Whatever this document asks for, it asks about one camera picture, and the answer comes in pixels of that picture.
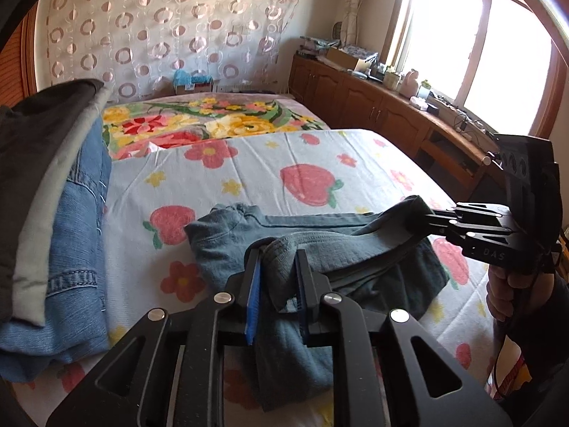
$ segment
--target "window pane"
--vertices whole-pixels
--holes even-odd
[[[482,13],[482,0],[413,0],[411,41],[403,73],[419,71],[452,99],[462,85]]]
[[[465,108],[500,133],[526,135],[541,102],[550,55],[551,38],[536,15],[511,0],[492,0]]]

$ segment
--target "finger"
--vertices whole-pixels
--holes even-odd
[[[496,310],[496,307],[494,307],[494,305],[492,305],[492,302],[489,299],[489,296],[486,296],[486,305],[488,305],[488,310],[490,311],[490,314],[492,316],[494,316],[494,318],[496,318],[497,321],[506,321],[506,317],[504,315],[502,315],[502,313],[500,313],[498,310]]]
[[[510,273],[507,276],[507,283],[514,289],[527,289],[533,282],[534,275]]]
[[[505,279],[500,279],[493,274],[488,276],[488,285],[491,294],[497,299],[511,302],[514,299],[514,290],[508,285]]]
[[[488,267],[488,276],[490,276],[492,274],[498,276],[500,279],[506,279],[506,277],[507,277],[507,273],[506,273],[506,270],[504,268],[495,267],[494,265],[490,265],[490,267]]]
[[[489,291],[488,295],[486,296],[487,300],[494,306],[494,308],[499,311],[502,315],[507,316],[508,318],[514,314],[514,306],[511,302],[506,300],[500,300],[492,295]]]

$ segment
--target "dark gray garment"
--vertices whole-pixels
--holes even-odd
[[[75,120],[102,87],[98,80],[76,80],[12,109],[0,106],[0,322],[12,316],[18,237],[33,197]]]
[[[243,271],[249,245],[269,238],[262,259],[257,336],[243,352],[246,376],[264,410],[300,402],[331,388],[330,348],[302,343],[291,275],[297,249],[332,288],[363,308],[408,310],[419,319],[448,281],[426,233],[406,229],[409,217],[431,213],[411,196],[381,215],[271,217],[256,206],[216,207],[186,226],[196,262],[213,291]]]

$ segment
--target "human hand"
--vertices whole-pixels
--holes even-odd
[[[514,289],[527,289],[533,282],[533,275],[510,272],[490,265],[488,268],[488,284],[486,284],[486,303],[494,318],[506,321],[514,314],[511,301]],[[525,315],[533,313],[549,300],[555,284],[555,275],[540,273],[531,291],[531,297],[523,311]]]

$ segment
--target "window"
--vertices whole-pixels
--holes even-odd
[[[410,5],[393,62],[397,71],[419,71],[419,80],[428,80],[497,132],[527,134],[551,57],[551,38],[537,17],[513,0],[411,0]]]

